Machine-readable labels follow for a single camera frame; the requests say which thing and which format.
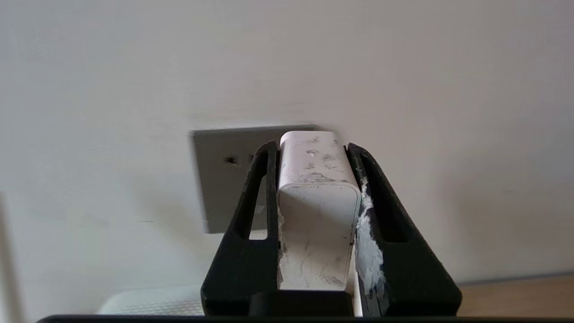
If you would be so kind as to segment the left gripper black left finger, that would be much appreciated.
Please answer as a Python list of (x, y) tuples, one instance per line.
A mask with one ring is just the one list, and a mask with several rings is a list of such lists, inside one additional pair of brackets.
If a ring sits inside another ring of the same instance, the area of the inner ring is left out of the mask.
[[(273, 140), (260, 146), (254, 155), (235, 213), (201, 286), (206, 316), (246, 316), (253, 296), (279, 289), (278, 153), (277, 142)], [(263, 179), (267, 237), (251, 240)]]

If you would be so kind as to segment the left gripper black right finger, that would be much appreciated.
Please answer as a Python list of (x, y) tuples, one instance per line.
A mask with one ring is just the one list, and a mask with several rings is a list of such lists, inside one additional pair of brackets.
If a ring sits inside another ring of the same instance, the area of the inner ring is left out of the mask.
[(357, 290), (364, 317), (455, 316), (462, 293), (408, 215), (375, 158), (346, 148), (361, 191), (355, 227)]

